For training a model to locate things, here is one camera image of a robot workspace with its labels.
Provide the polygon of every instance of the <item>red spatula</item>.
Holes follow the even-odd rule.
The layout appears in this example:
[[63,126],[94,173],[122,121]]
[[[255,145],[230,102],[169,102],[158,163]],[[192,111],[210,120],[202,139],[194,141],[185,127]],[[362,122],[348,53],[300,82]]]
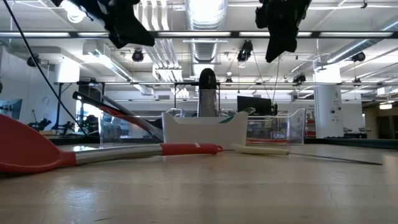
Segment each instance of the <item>red spatula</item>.
[[151,144],[65,152],[34,129],[0,114],[0,172],[38,173],[61,166],[143,156],[216,154],[215,144]]

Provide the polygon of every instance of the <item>spatula handle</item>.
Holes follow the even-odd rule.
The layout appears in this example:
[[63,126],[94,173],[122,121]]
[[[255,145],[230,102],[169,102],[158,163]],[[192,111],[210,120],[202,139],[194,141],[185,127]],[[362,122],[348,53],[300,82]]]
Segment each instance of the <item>spatula handle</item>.
[[135,159],[149,156],[172,156],[186,154],[216,154],[222,148],[215,144],[149,144],[121,146],[76,152],[76,164]]

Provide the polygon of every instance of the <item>red handle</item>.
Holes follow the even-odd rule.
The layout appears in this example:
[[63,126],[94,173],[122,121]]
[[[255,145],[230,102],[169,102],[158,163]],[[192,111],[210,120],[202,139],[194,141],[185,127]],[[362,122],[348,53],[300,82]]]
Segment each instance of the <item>red handle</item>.
[[223,151],[221,146],[216,144],[160,144],[163,149],[163,156],[188,155],[188,154],[217,154]]

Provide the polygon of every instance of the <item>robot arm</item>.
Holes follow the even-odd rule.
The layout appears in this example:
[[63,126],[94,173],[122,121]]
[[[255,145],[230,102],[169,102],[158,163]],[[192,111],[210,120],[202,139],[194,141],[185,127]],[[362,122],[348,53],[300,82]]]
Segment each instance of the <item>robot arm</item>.
[[134,15],[132,6],[140,0],[52,0],[57,7],[62,1],[70,1],[92,21],[102,24],[119,49],[126,44],[155,45],[153,36]]
[[262,6],[256,9],[256,25],[269,30],[266,60],[270,63],[285,51],[296,51],[299,25],[312,0],[259,1]]

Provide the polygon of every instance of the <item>desk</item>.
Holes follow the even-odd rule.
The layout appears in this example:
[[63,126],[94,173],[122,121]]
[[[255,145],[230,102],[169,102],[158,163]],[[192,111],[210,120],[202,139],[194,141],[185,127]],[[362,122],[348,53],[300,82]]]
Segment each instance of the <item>desk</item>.
[[2,176],[0,223],[398,223],[398,151],[291,150],[384,165],[223,152]]

